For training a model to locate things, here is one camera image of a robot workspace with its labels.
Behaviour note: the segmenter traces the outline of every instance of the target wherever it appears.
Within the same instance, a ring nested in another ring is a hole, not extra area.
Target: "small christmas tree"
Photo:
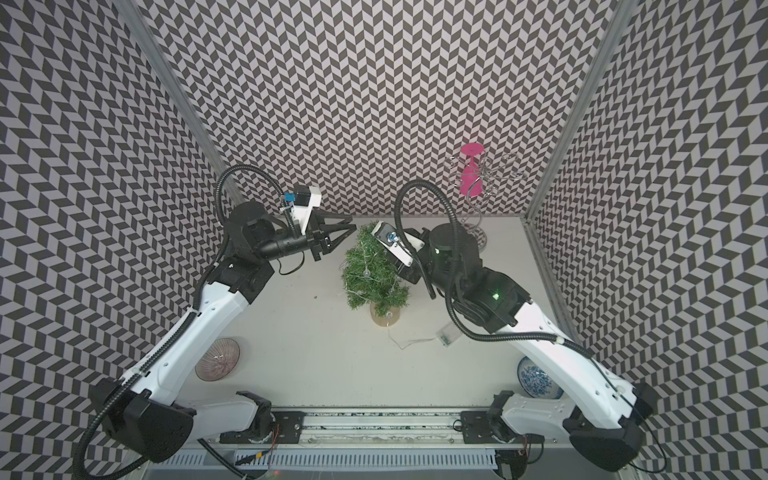
[[[346,251],[341,278],[353,310],[373,303],[376,315],[385,316],[390,308],[407,306],[409,292],[387,260],[386,249],[371,235],[375,226],[372,222],[358,229],[357,243]]]

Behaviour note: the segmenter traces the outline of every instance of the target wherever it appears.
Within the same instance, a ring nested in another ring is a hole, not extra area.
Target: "chevron patterned wall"
[[[414,177],[463,207],[445,159],[470,141],[519,156],[526,178],[483,208],[523,214],[616,0],[137,2],[226,161],[376,215]],[[440,208],[413,195],[405,211]]]
[[[5,0],[0,64],[0,478],[62,478],[88,386],[160,339],[218,243],[213,175],[106,0]],[[91,468],[122,453],[100,434]]]
[[[583,339],[663,396],[664,478],[768,478],[767,18],[642,3],[536,219]]]

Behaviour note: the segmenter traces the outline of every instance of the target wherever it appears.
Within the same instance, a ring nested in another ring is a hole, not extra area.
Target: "black cable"
[[[248,464],[249,464],[249,463],[251,463],[253,460],[256,460],[256,455],[257,455],[257,454],[255,454],[255,453],[254,453],[253,455],[248,455],[248,456],[245,456],[245,457],[241,458],[240,460],[238,460],[237,462],[235,462],[235,466],[236,466],[236,467],[239,467],[239,466],[241,466],[241,465],[248,465]]]
[[[541,450],[539,450],[538,452],[538,457],[536,457],[535,460],[527,461],[526,463],[528,463],[529,465],[533,465],[539,460],[541,460],[542,456],[544,456],[544,442],[541,443]]]
[[[406,193],[408,193],[408,190],[411,190],[412,188],[421,187],[429,192],[433,193],[438,200],[440,200],[440,203],[445,208],[445,212],[448,214],[448,219],[451,223],[452,228],[452,248],[451,248],[451,269],[449,271],[449,278],[454,279],[456,278],[457,272],[458,272],[458,262],[459,262],[459,248],[461,247],[460,244],[460,232],[462,228],[462,225],[458,222],[458,219],[456,218],[456,210],[453,208],[453,205],[451,205],[450,200],[448,200],[447,196],[440,190],[440,188],[435,185],[432,182],[429,182],[427,180],[411,180],[407,184],[405,184],[400,191],[397,193],[397,198],[395,199],[395,207],[394,207],[394,217],[395,217],[395,230],[397,232],[397,236],[399,238],[399,241],[402,245],[406,247],[406,249],[410,252],[411,257],[414,259],[416,266],[419,268],[420,273],[422,274],[422,277],[424,278],[424,283],[427,286],[427,291],[429,292],[429,296],[431,298],[435,298],[435,290],[432,288],[432,282],[429,279],[429,276],[427,275],[426,269],[422,265],[421,261],[419,260],[419,255],[416,253],[416,250],[413,248],[413,245],[408,241],[408,237],[406,237],[405,231],[402,229],[402,220],[401,220],[401,209],[402,209],[402,200],[405,198]],[[515,341],[515,340],[544,340],[549,341],[553,343],[559,343],[559,341],[562,341],[563,345],[568,347],[569,349],[574,350],[575,352],[580,353],[581,355],[591,358],[592,354],[589,350],[585,349],[583,346],[569,340],[565,339],[563,337],[560,337],[558,335],[555,335],[554,333],[544,333],[544,332],[520,332],[520,333],[501,333],[498,335],[482,335],[480,333],[475,333],[469,328],[467,328],[464,323],[458,318],[456,315],[456,311],[453,307],[453,290],[454,290],[454,283],[452,281],[448,282],[448,285],[445,289],[445,309],[448,310],[448,315],[451,317],[451,321],[458,327],[461,332],[469,337],[470,339],[476,340],[478,342],[508,342],[508,341]]]
[[[278,272],[280,275],[290,275],[291,273],[294,273],[294,272],[296,272],[296,271],[297,271],[299,268],[301,268],[302,266],[304,266],[304,260],[306,260],[306,258],[304,257],[304,252],[302,252],[302,253],[301,253],[301,263],[299,263],[299,266],[297,266],[296,268],[294,268],[294,269],[293,269],[293,270],[291,270],[290,272],[285,272],[285,273],[283,273],[283,263],[282,263],[282,262],[280,262],[280,259],[279,259],[279,258],[276,258],[275,260],[277,260],[277,264],[278,264],[278,265],[280,265],[280,268],[278,269],[278,271],[277,271],[277,272]]]
[[[224,222],[227,221],[227,216],[224,214],[224,206],[221,202],[221,195],[224,190],[224,181],[226,181],[231,174],[239,170],[247,170],[249,172],[254,172],[261,175],[261,177],[263,177],[264,180],[266,180],[266,182],[277,192],[277,195],[280,198],[280,205],[283,207],[283,216],[286,218],[286,223],[288,224],[288,230],[291,232],[291,235],[293,235],[293,238],[299,238],[299,228],[296,226],[296,224],[293,222],[293,218],[290,216],[290,209],[284,195],[285,192],[282,188],[280,188],[280,184],[278,184],[271,175],[269,175],[266,171],[258,168],[256,165],[233,165],[221,173],[219,181],[216,183],[216,190],[214,191],[214,206],[216,208],[216,213],[219,216],[219,221],[221,224],[224,225]]]
[[[220,258],[222,257],[224,250],[227,248],[228,242],[229,242],[229,236],[225,234],[224,238],[222,239],[221,246],[219,247],[219,252],[216,255],[216,258],[218,260],[220,260]],[[163,354],[165,354],[168,351],[168,349],[171,348],[171,346],[174,345],[176,341],[179,340],[179,338],[184,334],[184,332],[187,331],[189,326],[192,324],[194,319],[199,314],[198,310],[200,310],[200,303],[202,301],[203,287],[205,286],[205,283],[208,280],[208,276],[216,267],[216,263],[217,262],[213,262],[211,265],[208,266],[208,268],[205,269],[205,271],[203,272],[203,275],[200,277],[200,280],[197,282],[197,285],[195,286],[194,295],[192,296],[193,311],[187,314],[187,316],[182,321],[181,326],[179,326],[176,332],[174,332],[174,334],[171,335],[168,338],[168,340],[164,342],[160,346],[160,348],[157,349],[157,351],[147,359],[146,362],[143,362],[141,366],[139,366],[139,373],[135,373],[129,379],[124,381],[122,385],[120,385],[120,387],[118,387],[118,390],[114,394],[112,394],[112,396],[109,397],[107,402],[104,404],[104,408],[102,408],[96,414],[96,416],[88,424],[88,427],[86,427],[85,432],[83,432],[83,435],[80,437],[80,441],[75,446],[74,452],[72,453],[72,474],[77,480],[117,480],[117,478],[123,477],[131,473],[136,468],[139,468],[146,461],[149,460],[146,457],[141,457],[140,459],[136,460],[130,465],[107,475],[92,475],[85,468],[85,455],[88,452],[88,446],[91,444],[91,441],[96,436],[96,431],[98,430],[99,425],[101,425],[101,422],[104,421],[104,418],[107,416],[109,411],[114,407],[114,405],[118,401],[122,399],[122,397],[131,389],[131,387],[136,382],[138,382],[139,378],[141,378],[142,375],[148,372],[149,369],[156,363],[156,361],[158,361],[159,358],[161,358]]]
[[[616,392],[621,397],[621,399],[624,400],[627,403],[627,405],[629,405],[629,408],[631,408],[633,412],[637,413],[638,418],[643,418],[640,412],[638,412],[638,410],[634,408],[634,405],[632,405],[630,401],[627,400],[624,397],[624,395],[621,394],[621,392],[619,392],[619,389],[617,389],[616,386],[613,384],[613,382],[607,377],[607,375],[605,375],[605,372],[603,372],[603,369],[600,368],[600,364],[598,364],[594,359],[590,359],[590,360],[594,364],[594,367],[598,369],[598,372],[600,372],[600,374],[603,376],[603,379],[605,379],[605,382],[614,390],[614,392]],[[645,419],[643,419],[643,422],[641,423],[641,425],[645,425]],[[656,437],[656,433],[654,433],[654,431],[650,429],[647,431],[648,433],[650,433],[651,438],[654,440],[654,445],[656,445],[661,451],[661,456],[664,458],[664,466],[662,466],[657,470],[646,470],[645,468],[638,467],[632,462],[629,463],[629,466],[632,468],[635,468],[636,470],[640,470],[641,472],[646,472],[646,473],[664,472],[665,470],[667,470],[667,460],[668,460],[667,453],[664,451],[664,449],[661,448],[661,443],[659,442],[659,439]]]
[[[214,457],[221,465],[224,465],[227,468],[227,470],[234,473],[239,478],[242,478],[243,480],[256,480],[261,476],[259,475],[258,477],[254,477],[252,475],[248,475],[247,473],[241,471],[238,467],[236,467],[235,465],[232,465],[229,460],[227,460],[219,452],[217,452],[216,449],[214,449],[214,447],[208,445],[208,442],[206,442],[205,440],[199,439],[197,440],[197,443],[201,444],[203,448],[206,449],[206,451],[211,454],[212,457]]]

